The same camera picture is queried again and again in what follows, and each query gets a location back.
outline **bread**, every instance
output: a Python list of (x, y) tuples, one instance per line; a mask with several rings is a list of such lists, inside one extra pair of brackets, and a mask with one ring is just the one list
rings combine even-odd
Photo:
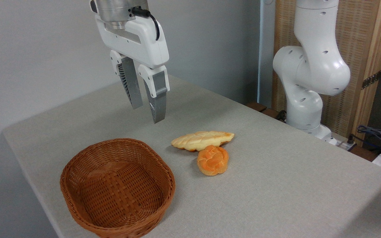
[(221, 147), (212, 145), (201, 150), (196, 159), (199, 170), (208, 176), (222, 174), (227, 169), (227, 162), (229, 161), (229, 154)]
[(220, 146), (233, 139), (234, 134), (224, 131), (198, 131), (174, 139), (171, 145), (189, 151), (201, 151), (209, 145)]

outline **round bread roll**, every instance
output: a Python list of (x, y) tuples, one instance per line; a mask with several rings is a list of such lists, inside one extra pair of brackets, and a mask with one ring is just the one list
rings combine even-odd
[(199, 170), (208, 176), (222, 174), (227, 169), (227, 162), (229, 161), (229, 154), (221, 147), (212, 145), (201, 150), (196, 159)]

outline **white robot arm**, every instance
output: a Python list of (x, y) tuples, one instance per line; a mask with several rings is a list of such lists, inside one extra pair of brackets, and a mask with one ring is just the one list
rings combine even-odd
[(91, 10), (110, 58), (132, 107), (142, 106), (134, 61), (145, 89), (154, 123), (164, 119), (166, 92), (170, 90), (168, 49), (163, 28), (148, 11), (147, 0), (91, 0)]
[(335, 26), (339, 0), (297, 0), (294, 33), (302, 47), (281, 48), (273, 60), (287, 98), (286, 123), (334, 143), (320, 124), (322, 99), (349, 83), (350, 71), (337, 49)]

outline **brown woven basket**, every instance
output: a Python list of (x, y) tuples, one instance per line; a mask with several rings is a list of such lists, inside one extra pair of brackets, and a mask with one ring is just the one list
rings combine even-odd
[(147, 144), (112, 139), (88, 146), (65, 166), (60, 186), (72, 217), (105, 238), (137, 238), (162, 219), (176, 184)]

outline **table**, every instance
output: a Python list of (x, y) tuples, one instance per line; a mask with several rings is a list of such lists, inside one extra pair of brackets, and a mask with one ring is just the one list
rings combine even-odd
[[(170, 76), (167, 114), (133, 110), (121, 83), (6, 128), (3, 134), (59, 237), (95, 234), (71, 217), (59, 187), (68, 161), (113, 138), (151, 146), (168, 164), (176, 193), (155, 237), (381, 237), (381, 167), (206, 89)], [(229, 168), (214, 177), (197, 152), (172, 139), (228, 131)]]

